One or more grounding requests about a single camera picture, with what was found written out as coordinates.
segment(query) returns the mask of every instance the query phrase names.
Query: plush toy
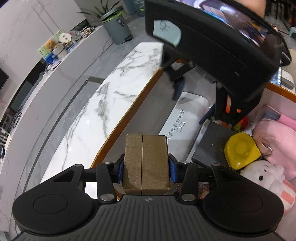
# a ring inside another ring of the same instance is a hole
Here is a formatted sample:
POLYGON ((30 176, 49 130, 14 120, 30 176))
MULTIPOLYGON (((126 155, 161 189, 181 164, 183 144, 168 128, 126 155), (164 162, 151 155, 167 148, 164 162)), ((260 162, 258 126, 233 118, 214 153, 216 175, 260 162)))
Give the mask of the plush toy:
POLYGON ((48 40, 48 41, 45 43, 44 47, 45 47, 46 49, 48 49, 48 50, 52 50, 52 48, 53 48, 55 45, 56 45, 56 42, 53 41, 52 39, 50 39, 50 40, 48 40))
POLYGON ((254 161, 246 166, 240 174, 276 194, 283 202, 284 214, 294 205, 296 190, 292 184, 285 180, 282 166, 273 166, 264 160, 254 161))

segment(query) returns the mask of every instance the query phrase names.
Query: red and white striped fabric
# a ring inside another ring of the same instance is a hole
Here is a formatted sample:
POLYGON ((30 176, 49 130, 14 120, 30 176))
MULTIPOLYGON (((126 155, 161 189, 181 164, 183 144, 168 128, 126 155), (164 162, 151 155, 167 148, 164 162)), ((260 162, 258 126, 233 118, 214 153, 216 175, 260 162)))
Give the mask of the red and white striped fabric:
POLYGON ((294 205, 296 197, 295 187, 287 180, 283 181, 283 193, 279 197, 284 205, 284 214, 286 214, 294 205))

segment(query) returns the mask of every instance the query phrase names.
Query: yellow object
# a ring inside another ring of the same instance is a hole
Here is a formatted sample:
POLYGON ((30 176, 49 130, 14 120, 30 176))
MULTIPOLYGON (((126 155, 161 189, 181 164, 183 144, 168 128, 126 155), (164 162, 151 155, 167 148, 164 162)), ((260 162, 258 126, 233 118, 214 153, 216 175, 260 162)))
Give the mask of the yellow object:
POLYGON ((261 153, 253 138, 240 132, 230 137, 226 142, 224 155, 228 165, 239 170, 257 160, 261 153))

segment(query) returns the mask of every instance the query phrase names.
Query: stool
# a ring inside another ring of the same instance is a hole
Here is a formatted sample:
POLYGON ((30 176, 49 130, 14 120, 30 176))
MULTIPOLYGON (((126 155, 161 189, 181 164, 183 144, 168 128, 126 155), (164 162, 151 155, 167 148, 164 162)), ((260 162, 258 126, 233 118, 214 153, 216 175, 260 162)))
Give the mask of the stool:
POLYGON ((296 28, 295 27, 290 28, 289 37, 292 37, 293 34, 296 34, 296 28))

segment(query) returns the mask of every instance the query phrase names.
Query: cardboard box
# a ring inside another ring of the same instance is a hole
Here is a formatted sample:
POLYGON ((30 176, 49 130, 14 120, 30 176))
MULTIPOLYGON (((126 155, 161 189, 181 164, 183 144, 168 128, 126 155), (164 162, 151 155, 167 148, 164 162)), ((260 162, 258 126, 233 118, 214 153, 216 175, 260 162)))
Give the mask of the cardboard box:
POLYGON ((166 136, 127 135, 122 188, 128 195, 163 195, 170 189, 166 136))

